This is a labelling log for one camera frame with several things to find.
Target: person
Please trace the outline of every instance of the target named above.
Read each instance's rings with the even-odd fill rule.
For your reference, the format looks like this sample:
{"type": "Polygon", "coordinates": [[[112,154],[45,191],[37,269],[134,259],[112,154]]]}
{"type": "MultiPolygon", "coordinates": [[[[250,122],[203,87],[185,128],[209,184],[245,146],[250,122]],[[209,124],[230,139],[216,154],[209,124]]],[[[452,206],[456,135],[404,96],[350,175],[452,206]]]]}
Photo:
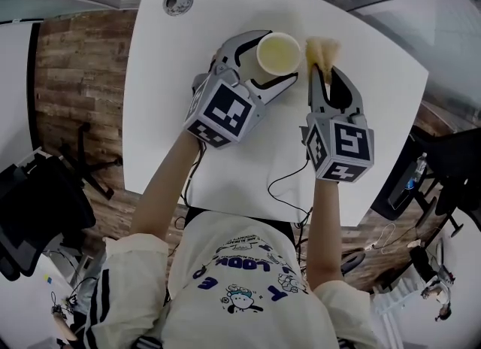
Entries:
{"type": "Polygon", "coordinates": [[[441,304],[439,315],[435,320],[447,320],[452,314],[451,291],[429,264],[428,255],[422,246],[415,246],[410,251],[410,256],[414,264],[414,269],[426,283],[426,288],[421,292],[422,298],[427,299],[430,296],[435,296],[436,300],[441,304]]]}
{"type": "Polygon", "coordinates": [[[106,240],[85,346],[335,348],[339,339],[342,347],[377,347],[369,295],[340,272],[339,194],[331,181],[315,184],[307,281],[279,222],[203,211],[185,227],[164,305],[165,239],[200,146],[181,132],[138,203],[130,235],[106,240]]]}

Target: shirt sleeve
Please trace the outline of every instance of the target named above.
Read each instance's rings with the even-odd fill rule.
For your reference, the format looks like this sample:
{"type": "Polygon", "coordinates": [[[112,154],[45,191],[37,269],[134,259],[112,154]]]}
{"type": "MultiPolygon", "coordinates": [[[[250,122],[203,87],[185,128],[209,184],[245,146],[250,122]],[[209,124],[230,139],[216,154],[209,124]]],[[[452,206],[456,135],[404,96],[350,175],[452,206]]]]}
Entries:
{"type": "Polygon", "coordinates": [[[83,342],[88,349],[126,349],[159,318],[168,245],[154,235],[134,234],[107,239],[105,250],[83,342]]]}
{"type": "Polygon", "coordinates": [[[327,308],[338,338],[352,342],[357,349],[378,347],[370,326],[369,294],[354,289],[344,281],[321,284],[314,294],[327,308]]]}

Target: wooden floor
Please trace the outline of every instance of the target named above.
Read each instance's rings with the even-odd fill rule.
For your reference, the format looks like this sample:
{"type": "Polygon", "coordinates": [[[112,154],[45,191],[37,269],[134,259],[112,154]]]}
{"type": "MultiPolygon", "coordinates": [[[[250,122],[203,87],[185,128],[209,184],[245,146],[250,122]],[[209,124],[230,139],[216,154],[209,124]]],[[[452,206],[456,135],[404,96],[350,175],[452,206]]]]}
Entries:
{"type": "MultiPolygon", "coordinates": [[[[87,162],[108,161],[122,155],[123,87],[135,17],[135,11],[108,11],[42,23],[35,68],[35,110],[41,144],[48,153],[59,155],[62,142],[76,150],[77,128],[89,122],[92,128],[85,141],[87,162]]],[[[417,121],[433,133],[449,131],[423,108],[417,121]]],[[[124,190],[121,167],[100,171],[96,176],[112,187],[115,194],[106,201],[86,185],[85,193],[97,218],[89,233],[121,238],[128,234],[139,195],[124,190]]],[[[185,213],[186,209],[179,206],[173,220],[185,213]]],[[[381,273],[404,266],[409,260],[406,245],[416,237],[412,227],[420,215],[419,206],[413,202],[395,222],[395,229],[386,228],[377,246],[382,246],[393,230],[388,243],[400,239],[384,250],[368,251],[365,261],[346,276],[346,281],[370,290],[381,273]]],[[[441,218],[430,217],[418,235],[429,238],[440,222],[441,218]]],[[[375,242],[388,224],[370,211],[357,228],[343,228],[343,250],[375,242]]],[[[183,221],[177,222],[177,226],[182,228],[183,221]]],[[[182,230],[172,223],[168,234],[171,251],[181,237],[182,230]]]]}

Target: office chair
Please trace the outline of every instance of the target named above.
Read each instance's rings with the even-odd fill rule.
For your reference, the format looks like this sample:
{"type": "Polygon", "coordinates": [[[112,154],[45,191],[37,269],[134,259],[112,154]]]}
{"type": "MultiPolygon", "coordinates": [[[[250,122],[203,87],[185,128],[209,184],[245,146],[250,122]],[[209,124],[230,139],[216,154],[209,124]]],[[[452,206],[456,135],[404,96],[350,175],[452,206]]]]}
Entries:
{"type": "Polygon", "coordinates": [[[415,199],[421,209],[422,216],[418,219],[416,227],[421,226],[431,215],[436,207],[437,199],[433,198],[427,202],[426,194],[422,194],[421,188],[427,171],[425,170],[419,182],[411,190],[406,189],[406,185],[414,175],[417,167],[417,159],[422,155],[422,149],[411,138],[408,137],[403,149],[399,154],[391,173],[389,174],[383,188],[377,195],[371,209],[388,220],[397,220],[406,210],[407,206],[415,199]]]}
{"type": "Polygon", "coordinates": [[[68,144],[62,144],[59,148],[60,153],[63,155],[65,160],[74,168],[75,174],[80,181],[80,185],[83,187],[82,178],[85,179],[94,189],[96,189],[106,200],[110,200],[113,196],[113,190],[108,187],[106,190],[98,184],[97,180],[92,176],[92,173],[98,170],[103,170],[109,168],[113,165],[123,165],[121,157],[118,157],[112,162],[101,162],[95,165],[87,165],[85,159],[85,149],[83,147],[83,133],[90,131],[90,124],[84,123],[78,129],[78,146],[77,146],[77,158],[76,160],[70,153],[70,146],[68,144]]]}
{"type": "Polygon", "coordinates": [[[458,225],[452,213],[456,208],[469,211],[473,217],[479,207],[479,183],[481,182],[481,129],[472,129],[455,134],[435,137],[423,129],[413,126],[413,139],[427,153],[426,160],[433,171],[428,178],[433,183],[429,193],[438,183],[443,189],[436,207],[436,215],[446,214],[458,234],[463,225],[458,225]]]}
{"type": "Polygon", "coordinates": [[[33,274],[56,235],[95,225],[77,179],[54,156],[0,174],[0,214],[0,272],[11,281],[33,274]]]}

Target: white t-shirt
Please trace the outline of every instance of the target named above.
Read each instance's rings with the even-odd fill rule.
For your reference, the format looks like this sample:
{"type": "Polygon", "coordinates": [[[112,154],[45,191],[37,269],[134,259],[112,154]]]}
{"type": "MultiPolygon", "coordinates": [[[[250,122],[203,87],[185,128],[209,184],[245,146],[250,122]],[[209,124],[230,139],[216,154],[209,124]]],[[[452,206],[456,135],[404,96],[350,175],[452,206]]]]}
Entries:
{"type": "Polygon", "coordinates": [[[291,241],[269,225],[198,215],[177,249],[163,307],[167,253],[152,235],[107,242],[87,347],[128,348],[141,335],[176,349],[337,348],[341,338],[377,347],[369,295],[343,281],[311,291],[291,241]]]}

